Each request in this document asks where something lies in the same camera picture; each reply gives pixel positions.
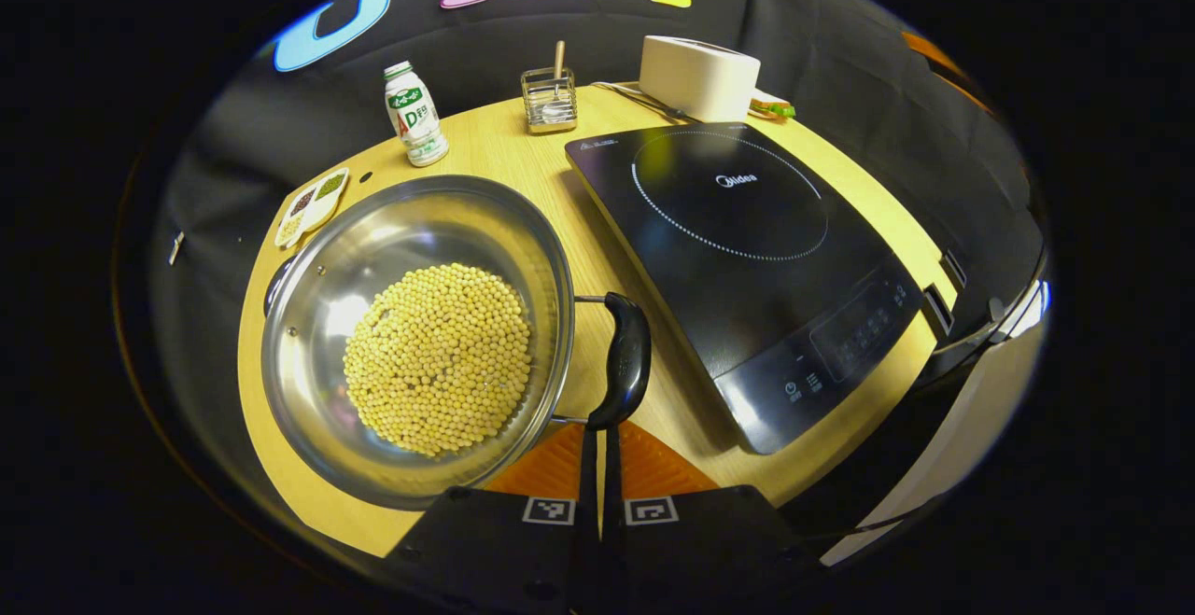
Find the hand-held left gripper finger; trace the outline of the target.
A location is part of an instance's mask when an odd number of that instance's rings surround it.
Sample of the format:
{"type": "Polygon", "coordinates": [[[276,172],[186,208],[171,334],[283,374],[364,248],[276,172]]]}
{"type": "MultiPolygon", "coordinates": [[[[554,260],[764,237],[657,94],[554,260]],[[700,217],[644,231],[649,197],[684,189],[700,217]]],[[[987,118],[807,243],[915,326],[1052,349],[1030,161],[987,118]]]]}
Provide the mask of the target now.
{"type": "Polygon", "coordinates": [[[490,488],[447,488],[387,565],[435,603],[589,601],[601,580],[598,435],[562,428],[490,488]]]}
{"type": "Polygon", "coordinates": [[[607,433],[609,603],[780,603],[825,565],[759,488],[721,487],[633,423],[607,433]]]}

